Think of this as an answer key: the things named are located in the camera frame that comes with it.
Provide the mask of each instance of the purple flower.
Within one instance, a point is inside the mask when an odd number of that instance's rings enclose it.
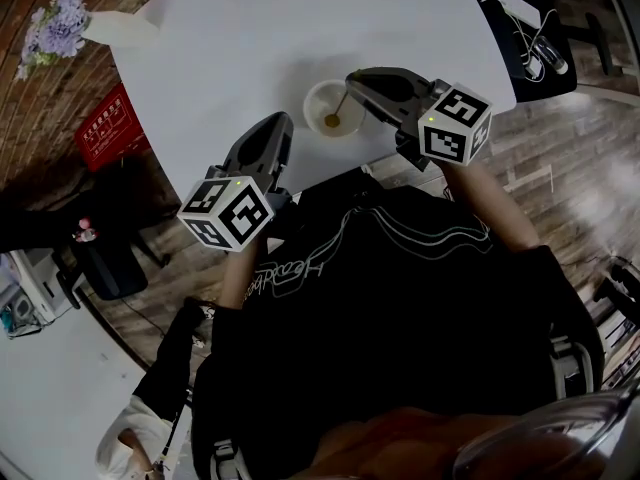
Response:
[[[44,7],[40,7],[31,15],[31,23],[40,23],[44,17]]]
[[[84,22],[72,21],[62,11],[53,16],[40,30],[38,45],[44,53],[55,53],[60,57],[73,57],[84,46],[82,32]]]
[[[36,65],[48,65],[57,57],[73,57],[85,41],[82,32],[89,14],[82,0],[51,0],[48,10],[31,15],[16,78],[24,80]]]
[[[42,27],[38,45],[44,53],[73,57],[84,46],[81,34],[88,13],[82,0],[56,0],[55,13]]]

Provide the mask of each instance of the person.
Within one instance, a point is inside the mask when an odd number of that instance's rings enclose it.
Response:
[[[253,480],[439,479],[475,436],[600,386],[597,329],[531,221],[482,164],[439,165],[455,201],[351,172],[302,194],[275,251],[229,255],[201,480],[230,478],[229,450]],[[560,342],[583,359],[564,373]]]
[[[213,312],[201,308],[195,299],[185,299],[158,347],[156,361],[98,445],[99,478],[164,478],[156,462],[187,399],[191,347],[200,345],[193,333],[205,318],[212,319]]]

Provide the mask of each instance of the cable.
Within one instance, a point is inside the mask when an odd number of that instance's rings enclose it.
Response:
[[[536,35],[533,36],[533,39],[531,40],[531,45],[529,46],[529,53],[531,53],[531,48],[533,48],[533,45],[536,42],[536,39],[538,39],[540,32],[542,32],[542,29],[544,28],[544,24],[547,22],[547,18],[549,18],[549,14],[551,14],[552,12],[558,12],[558,11],[556,11],[555,9],[551,9],[549,12],[547,12],[547,14],[545,14],[544,19],[542,20],[542,24],[540,25],[540,28],[538,29],[538,31],[536,32]]]
[[[529,64],[529,62],[531,62],[531,53],[529,53],[529,43],[527,43],[527,39],[525,36],[528,36],[529,38],[531,38],[531,36],[529,34],[525,34],[522,30],[522,25],[520,25],[520,20],[518,20],[517,18],[514,18],[511,14],[509,13],[505,13],[507,16],[509,16],[509,18],[511,18],[511,21],[513,21],[516,24],[516,28],[518,29],[516,32],[514,32],[514,34],[516,34],[517,32],[520,32],[520,35],[522,36],[522,42],[524,43],[524,47],[526,48],[526,53],[523,53],[520,55],[520,57],[526,55],[527,56],[527,60],[523,61],[522,63],[526,66],[527,64]]]
[[[480,0],[480,3],[484,3],[487,2],[489,0]],[[529,82],[533,82],[536,84],[539,84],[540,82],[542,82],[544,80],[544,77],[547,73],[547,70],[544,66],[544,60],[542,60],[538,55],[536,55],[535,53],[532,53],[533,50],[533,45],[536,42],[536,39],[538,39],[538,36],[540,35],[540,32],[542,32],[542,29],[544,28],[545,23],[547,23],[547,19],[549,18],[549,15],[552,12],[558,12],[556,11],[556,9],[550,9],[547,14],[545,14],[544,19],[542,20],[542,23],[540,24],[540,28],[536,31],[535,35],[533,36],[533,38],[529,35],[529,34],[525,34],[525,32],[522,30],[522,24],[520,23],[520,20],[518,20],[515,16],[509,14],[506,9],[504,9],[503,6],[503,10],[504,13],[509,16],[509,18],[511,18],[511,21],[513,21],[513,23],[516,25],[516,28],[518,29],[517,31],[514,32],[514,34],[519,33],[520,36],[522,37],[522,42],[524,43],[524,47],[526,49],[526,52],[523,54],[520,54],[520,57],[527,57],[526,60],[522,61],[523,66],[526,67],[530,64],[531,59],[535,58],[538,62],[540,62],[540,66],[542,68],[542,70],[540,71],[540,74],[537,78],[530,78],[527,76],[527,73],[525,72],[524,78],[525,80],[528,80]]]
[[[56,323],[58,320],[60,320],[64,315],[66,315],[66,314],[69,312],[69,310],[71,310],[71,309],[75,309],[75,308],[74,308],[73,306],[69,306],[67,309],[65,309],[65,310],[62,312],[62,314],[58,315],[58,316],[57,316],[57,317],[55,317],[53,320],[51,320],[51,322],[48,322],[48,323],[44,324],[44,325],[42,326],[42,329],[46,329],[47,327],[49,327],[49,326],[51,326],[51,325],[55,324],[55,323]]]
[[[143,315],[140,311],[138,311],[137,309],[131,307],[129,305],[129,303],[124,300],[124,299],[120,299],[122,302],[124,302],[124,305],[127,306],[131,311],[133,311],[134,313],[136,313],[138,316],[144,318],[147,322],[149,322],[151,325],[153,325],[156,329],[158,329],[158,331],[160,331],[160,334],[162,334],[162,337],[164,338],[165,336],[165,332],[162,330],[162,327],[160,327],[158,324],[152,322],[151,320],[149,320],[149,318],[147,318],[145,315]]]

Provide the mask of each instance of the white bowl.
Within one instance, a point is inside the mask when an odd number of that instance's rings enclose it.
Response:
[[[324,118],[336,111],[346,90],[343,80],[325,80],[311,88],[302,105],[309,128],[329,138],[346,137],[360,128],[366,111],[351,96],[347,96],[338,112],[340,124],[335,128],[324,124]]]

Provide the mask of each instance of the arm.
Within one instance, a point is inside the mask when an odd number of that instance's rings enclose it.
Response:
[[[223,308],[242,309],[244,295],[251,284],[258,252],[263,245],[261,235],[254,238],[241,252],[227,256],[222,291],[216,303]]]
[[[529,218],[481,163],[438,162],[457,202],[467,206],[512,252],[534,249],[540,237]]]
[[[145,473],[153,470],[153,464],[149,460],[147,456],[147,452],[144,451],[144,448],[138,441],[138,438],[133,430],[130,428],[125,428],[120,434],[118,434],[118,441],[120,441],[125,446],[128,446],[133,450],[133,460],[138,463],[140,469]]]

